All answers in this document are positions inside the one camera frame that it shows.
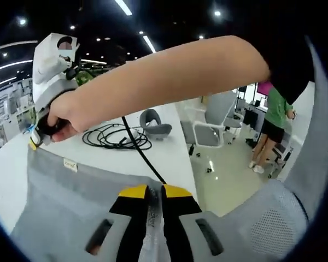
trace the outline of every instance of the white sneaker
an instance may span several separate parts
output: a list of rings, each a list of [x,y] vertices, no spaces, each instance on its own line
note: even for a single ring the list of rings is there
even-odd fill
[[[250,161],[249,163],[249,168],[253,168],[255,166],[256,162],[255,161]]]
[[[263,172],[265,172],[265,170],[259,165],[254,166],[253,171],[259,174],[263,174]]]

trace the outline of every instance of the linear ceiling light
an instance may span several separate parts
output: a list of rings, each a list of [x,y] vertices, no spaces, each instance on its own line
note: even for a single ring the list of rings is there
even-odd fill
[[[88,59],[82,59],[81,61],[88,62],[88,63],[95,63],[95,64],[107,64],[106,62],[95,61],[95,60],[88,60]]]
[[[4,80],[4,81],[1,81],[1,82],[0,82],[0,85],[3,84],[3,83],[9,82],[9,81],[11,81],[11,80],[14,80],[14,79],[16,79],[16,78],[17,78],[17,77],[15,76],[14,78],[9,78],[9,79],[6,79],[6,80]]]
[[[157,51],[155,51],[155,49],[154,49],[153,44],[152,44],[151,41],[149,40],[148,36],[147,36],[147,35],[144,35],[144,36],[143,36],[143,39],[146,41],[146,43],[147,43],[149,49],[152,51],[152,53],[157,53]]]
[[[24,64],[24,63],[31,63],[33,62],[33,60],[24,60],[24,61],[20,61],[20,62],[15,62],[15,63],[11,63],[11,64],[6,64],[6,65],[3,65],[2,67],[0,67],[0,70],[1,69],[4,69],[6,67],[12,67],[12,66],[15,66],[17,64]]]
[[[124,11],[124,13],[125,13],[126,15],[132,15],[132,13],[131,13],[129,7],[127,7],[127,5],[124,3],[123,0],[115,0],[115,1],[116,1],[116,3],[120,6],[120,8]]]

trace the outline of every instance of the leg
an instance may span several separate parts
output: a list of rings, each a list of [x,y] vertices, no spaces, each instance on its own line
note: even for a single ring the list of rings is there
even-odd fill
[[[257,157],[259,156],[260,152],[262,151],[262,148],[265,146],[267,141],[267,135],[261,134],[261,138],[259,139],[259,142],[254,148],[253,158],[252,161],[256,161]]]
[[[263,166],[267,157],[270,155],[273,147],[276,145],[276,142],[271,140],[270,138],[267,139],[265,148],[263,149],[263,152],[261,153],[260,159],[257,163],[258,166]]]

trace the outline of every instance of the label tag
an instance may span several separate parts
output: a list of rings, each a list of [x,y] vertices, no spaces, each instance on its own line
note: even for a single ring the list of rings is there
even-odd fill
[[[63,159],[63,165],[68,168],[71,169],[73,172],[78,172],[78,165],[76,164],[76,162],[71,161],[69,159]]]

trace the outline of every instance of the black sleeve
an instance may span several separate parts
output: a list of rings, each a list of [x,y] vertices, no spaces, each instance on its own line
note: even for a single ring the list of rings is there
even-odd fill
[[[271,83],[292,104],[308,81],[313,81],[312,57],[302,16],[289,3],[250,2],[239,1],[244,9],[237,15],[239,21],[233,34],[257,49],[271,71]]]

